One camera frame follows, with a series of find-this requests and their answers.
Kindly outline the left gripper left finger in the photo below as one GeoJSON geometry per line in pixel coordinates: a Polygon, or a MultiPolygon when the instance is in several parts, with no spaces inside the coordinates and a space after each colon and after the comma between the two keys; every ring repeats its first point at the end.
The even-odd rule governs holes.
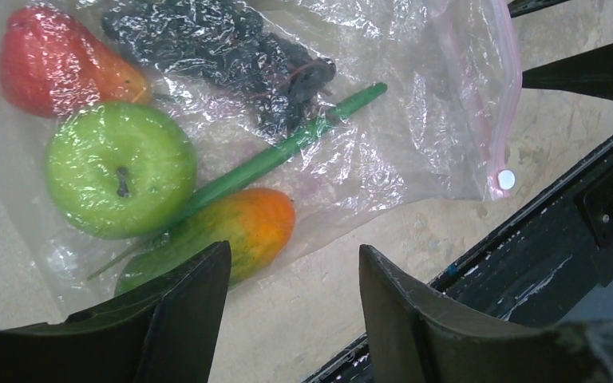
{"type": "Polygon", "coordinates": [[[229,243],[213,243],[62,323],[0,330],[0,382],[205,382],[230,271],[229,243]]]}

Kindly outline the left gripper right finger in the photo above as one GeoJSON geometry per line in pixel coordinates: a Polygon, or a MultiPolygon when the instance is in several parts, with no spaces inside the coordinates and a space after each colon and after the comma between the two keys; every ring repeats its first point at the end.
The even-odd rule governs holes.
{"type": "Polygon", "coordinates": [[[474,310],[359,248],[376,382],[613,382],[613,321],[532,328],[474,310]]]}

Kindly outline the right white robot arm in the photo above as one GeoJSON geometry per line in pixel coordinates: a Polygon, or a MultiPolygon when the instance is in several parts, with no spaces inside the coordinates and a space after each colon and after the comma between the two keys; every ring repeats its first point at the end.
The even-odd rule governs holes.
{"type": "Polygon", "coordinates": [[[522,87],[613,101],[613,42],[526,69],[522,72],[522,87]]]}

